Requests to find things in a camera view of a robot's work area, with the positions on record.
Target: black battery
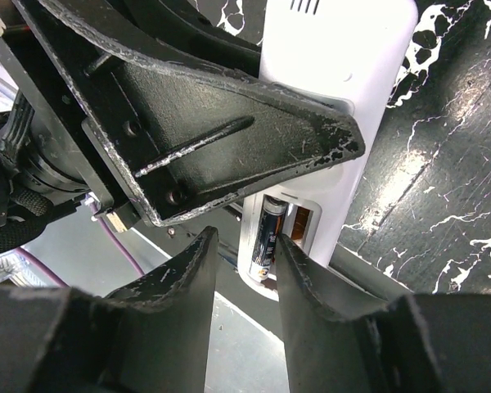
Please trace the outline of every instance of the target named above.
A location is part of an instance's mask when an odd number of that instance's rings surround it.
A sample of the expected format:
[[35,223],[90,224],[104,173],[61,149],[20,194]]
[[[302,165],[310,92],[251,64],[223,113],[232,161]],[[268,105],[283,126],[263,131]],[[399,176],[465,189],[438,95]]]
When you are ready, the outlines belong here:
[[264,197],[262,214],[259,220],[259,231],[256,235],[255,248],[251,258],[249,275],[255,281],[261,282],[268,277],[273,263],[277,235],[282,231],[288,203],[273,198]]

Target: braided cable sleeve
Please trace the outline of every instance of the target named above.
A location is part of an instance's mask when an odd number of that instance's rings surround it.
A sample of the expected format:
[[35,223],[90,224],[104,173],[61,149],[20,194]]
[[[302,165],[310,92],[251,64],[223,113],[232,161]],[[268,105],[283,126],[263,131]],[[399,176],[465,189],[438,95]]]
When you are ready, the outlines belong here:
[[23,246],[40,236],[49,224],[53,204],[44,196],[23,187],[15,186],[11,199],[35,215],[26,221],[9,221],[0,228],[0,254]]

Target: battery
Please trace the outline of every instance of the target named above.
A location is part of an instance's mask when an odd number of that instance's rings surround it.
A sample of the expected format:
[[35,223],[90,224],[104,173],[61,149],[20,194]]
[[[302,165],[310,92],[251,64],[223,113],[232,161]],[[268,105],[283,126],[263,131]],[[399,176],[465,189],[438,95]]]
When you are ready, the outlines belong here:
[[262,214],[260,215],[259,231],[256,235],[255,248],[251,258],[249,275],[257,282],[268,277],[273,263],[277,235],[282,230],[288,203],[273,198],[264,197]]

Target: black marble table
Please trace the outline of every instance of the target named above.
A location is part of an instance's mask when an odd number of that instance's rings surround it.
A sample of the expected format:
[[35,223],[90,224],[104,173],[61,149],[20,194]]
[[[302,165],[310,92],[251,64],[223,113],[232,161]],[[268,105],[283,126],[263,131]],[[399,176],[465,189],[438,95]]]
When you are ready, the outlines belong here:
[[[265,0],[191,0],[261,44]],[[491,0],[421,16],[340,244],[414,291],[491,293]]]

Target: marble surface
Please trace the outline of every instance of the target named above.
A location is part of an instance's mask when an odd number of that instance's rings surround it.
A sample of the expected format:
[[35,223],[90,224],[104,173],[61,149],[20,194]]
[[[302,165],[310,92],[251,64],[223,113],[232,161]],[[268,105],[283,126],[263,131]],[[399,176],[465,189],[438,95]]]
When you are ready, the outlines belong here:
[[[261,44],[265,0],[192,0]],[[340,244],[414,291],[491,293],[491,0],[417,0],[420,20]]]

